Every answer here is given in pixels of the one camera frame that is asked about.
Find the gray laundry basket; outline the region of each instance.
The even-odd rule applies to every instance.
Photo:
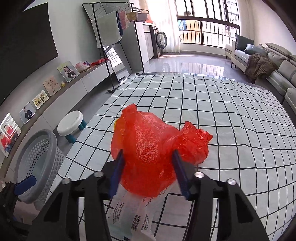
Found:
[[[57,138],[50,130],[35,133],[17,159],[15,180],[19,183],[33,175],[37,183],[19,198],[24,203],[34,203],[35,208],[40,210],[64,159],[64,154],[57,147]]]

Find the television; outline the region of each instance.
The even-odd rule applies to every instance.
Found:
[[[0,36],[0,104],[25,78],[57,56],[47,3],[20,13]]]

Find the clothes drying rack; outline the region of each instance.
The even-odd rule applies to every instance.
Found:
[[[113,84],[113,81],[112,81],[112,77],[111,77],[111,74],[110,74],[110,70],[109,70],[109,67],[108,67],[108,64],[107,64],[107,55],[105,53],[105,50],[103,48],[103,45],[102,45],[102,40],[101,40],[101,36],[100,36],[100,31],[99,31],[99,27],[98,27],[98,22],[96,20],[96,14],[95,14],[95,10],[94,10],[94,5],[95,4],[102,4],[102,7],[104,8],[103,4],[108,4],[108,3],[126,3],[126,4],[130,4],[131,5],[131,8],[133,7],[133,2],[122,2],[122,1],[113,1],[113,2],[92,2],[92,3],[88,3],[89,5],[92,5],[92,9],[93,9],[93,15],[94,15],[94,21],[96,23],[96,30],[98,32],[98,37],[99,37],[99,40],[100,40],[100,45],[101,45],[101,49],[103,51],[103,55],[104,55],[104,60],[105,60],[105,64],[106,64],[106,67],[107,67],[107,71],[108,71],[108,74],[109,74],[109,77],[111,79],[111,84],[112,84],[112,90],[108,90],[109,93],[114,93],[114,91],[118,88],[115,88],[114,87],[114,84]],[[141,50],[140,50],[140,43],[139,43],[139,37],[138,37],[138,32],[137,32],[137,27],[136,27],[136,23],[133,22],[134,26],[135,26],[135,31],[136,31],[136,36],[137,36],[137,42],[138,42],[138,47],[139,47],[139,53],[140,53],[140,58],[141,58],[141,63],[142,63],[142,69],[143,69],[143,73],[144,73],[144,65],[143,65],[143,60],[142,60],[142,54],[141,54]]]

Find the washing machine door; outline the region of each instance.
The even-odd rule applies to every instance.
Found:
[[[164,32],[156,34],[156,44],[159,48],[164,49],[168,44],[168,39]]]

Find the grid-patterned tablecloth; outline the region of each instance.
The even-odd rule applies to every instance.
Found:
[[[287,113],[267,90],[210,77],[140,75],[128,78],[98,110],[71,148],[51,187],[62,178],[88,177],[112,160],[113,126],[135,103],[181,129],[185,121],[213,135],[209,156],[199,167],[210,178],[237,180],[256,209],[270,240],[277,240],[295,214],[296,133]],[[175,185],[156,211],[156,240],[184,239],[193,208]],[[106,211],[116,203],[106,202]],[[83,202],[79,204],[84,233]],[[213,202],[211,240],[216,239],[218,202]]]

